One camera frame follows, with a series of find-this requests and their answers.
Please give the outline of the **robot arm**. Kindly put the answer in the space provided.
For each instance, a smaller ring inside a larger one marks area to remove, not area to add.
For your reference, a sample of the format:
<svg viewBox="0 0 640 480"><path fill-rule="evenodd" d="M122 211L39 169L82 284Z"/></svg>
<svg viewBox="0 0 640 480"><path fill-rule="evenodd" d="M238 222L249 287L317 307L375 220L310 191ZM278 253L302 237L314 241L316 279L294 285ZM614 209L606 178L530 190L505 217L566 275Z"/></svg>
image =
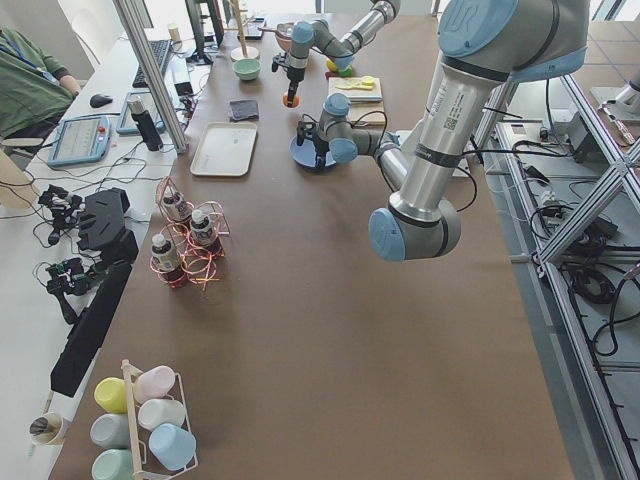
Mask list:
<svg viewBox="0 0 640 480"><path fill-rule="evenodd" d="M355 54L397 17L400 8L400 0L373 1L369 12L341 38L330 31L329 23L324 19L297 21L290 36L289 50L277 54L272 60L272 71L282 68L289 80L283 104L287 108L298 105L297 90L304 80L313 48L330 59L339 71L344 71L352 64Z"/></svg>
<svg viewBox="0 0 640 480"><path fill-rule="evenodd" d="M341 93L319 118L298 126L318 160L375 159L393 186L368 224L377 255L388 261L434 258L458 243L460 219L444 193L491 92L507 81L563 76L584 62L589 26L585 1L453 1L438 29L439 66L426 111L406 150L386 132L360 130Z"/></svg>

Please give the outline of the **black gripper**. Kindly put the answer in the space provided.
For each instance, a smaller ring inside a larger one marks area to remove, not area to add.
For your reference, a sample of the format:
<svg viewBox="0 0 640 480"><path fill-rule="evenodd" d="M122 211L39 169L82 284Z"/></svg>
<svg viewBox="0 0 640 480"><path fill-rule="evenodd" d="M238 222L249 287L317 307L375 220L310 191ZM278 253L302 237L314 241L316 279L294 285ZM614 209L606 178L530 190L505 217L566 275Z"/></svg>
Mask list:
<svg viewBox="0 0 640 480"><path fill-rule="evenodd" d="M271 70L275 73L279 68L286 71L291 82L287 94L297 95L299 83L304 80L306 72L306 58L298 58L290 52L280 52L272 58Z"/></svg>
<svg viewBox="0 0 640 480"><path fill-rule="evenodd" d="M329 144L321 136L321 129L319 122L311 117L309 114L303 114L296 126L295 142L297 146L302 146L305 140L310 140L313 143L315 152L315 168L325 168L325 156L320 153L329 152Z"/></svg>

